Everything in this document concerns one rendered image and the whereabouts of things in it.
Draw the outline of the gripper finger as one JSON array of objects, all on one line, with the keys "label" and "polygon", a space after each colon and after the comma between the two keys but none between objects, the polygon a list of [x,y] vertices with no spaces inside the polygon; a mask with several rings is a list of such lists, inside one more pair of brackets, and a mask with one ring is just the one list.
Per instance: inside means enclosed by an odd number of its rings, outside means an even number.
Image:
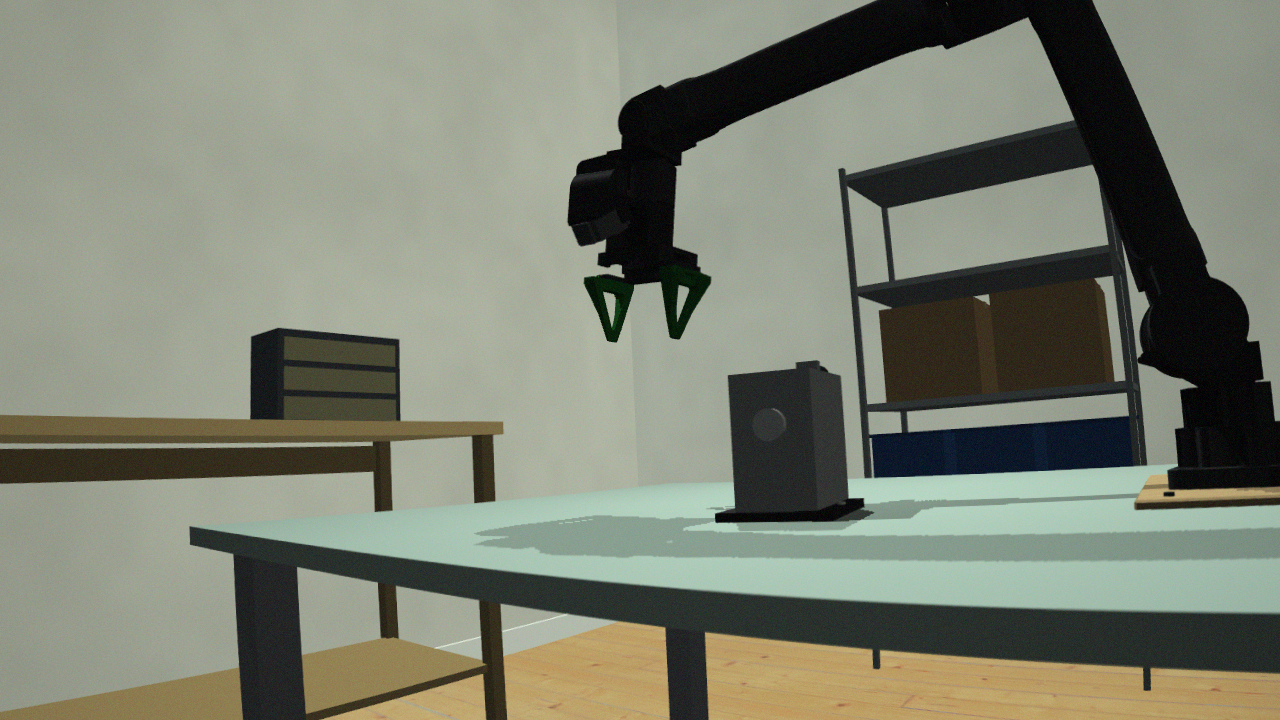
[{"label": "gripper finger", "polygon": [[[660,266],[659,273],[669,338],[680,340],[694,309],[710,284],[710,275],[677,265]],[[678,284],[689,287],[689,295],[677,320]]]},{"label": "gripper finger", "polygon": [[[590,275],[584,278],[584,284],[588,290],[590,299],[593,300],[596,313],[600,318],[603,331],[605,333],[605,340],[609,342],[617,342],[620,338],[620,332],[625,323],[625,316],[628,310],[628,304],[634,293],[634,284],[626,284],[618,281],[604,279],[596,275]],[[614,293],[614,322],[611,325],[611,318],[605,306],[604,293]]]}]

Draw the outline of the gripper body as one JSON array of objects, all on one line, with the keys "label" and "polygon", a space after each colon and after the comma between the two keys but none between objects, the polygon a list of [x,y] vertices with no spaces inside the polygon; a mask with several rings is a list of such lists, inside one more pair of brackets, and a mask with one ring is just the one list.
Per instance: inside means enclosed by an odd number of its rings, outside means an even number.
[{"label": "gripper body", "polygon": [[[611,265],[616,265],[620,263],[618,265],[622,266],[622,274],[625,274],[625,278],[611,274],[603,274],[596,277],[602,277],[604,279],[611,279],[611,281],[618,281],[626,284],[646,284],[646,283],[660,282],[659,269],[660,266],[666,265],[677,265],[687,268],[694,272],[700,272],[701,266],[695,266],[698,265],[698,254],[689,252],[684,249],[673,247],[673,231],[675,231],[675,210],[671,210],[669,208],[668,243],[652,243],[634,249],[622,249],[611,252],[598,252],[599,266],[609,268]],[[668,259],[677,259],[677,260],[668,260]]]}]

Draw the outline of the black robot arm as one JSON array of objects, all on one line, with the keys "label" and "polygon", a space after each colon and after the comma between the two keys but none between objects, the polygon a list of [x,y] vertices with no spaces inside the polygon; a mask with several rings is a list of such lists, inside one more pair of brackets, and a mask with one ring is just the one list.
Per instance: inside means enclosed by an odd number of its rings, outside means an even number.
[{"label": "black robot arm", "polygon": [[579,163],[567,223],[579,246],[605,240],[605,252],[668,243],[676,167],[699,141],[895,56],[955,47],[1027,17],[1073,111],[1137,290],[1146,291],[1144,361],[1137,361],[1197,386],[1180,389],[1184,428],[1175,429],[1169,489],[1279,487],[1280,421],[1260,341],[1247,341],[1245,304],[1210,277],[1093,0],[876,0],[707,74],[658,85],[620,111],[621,149]]}]

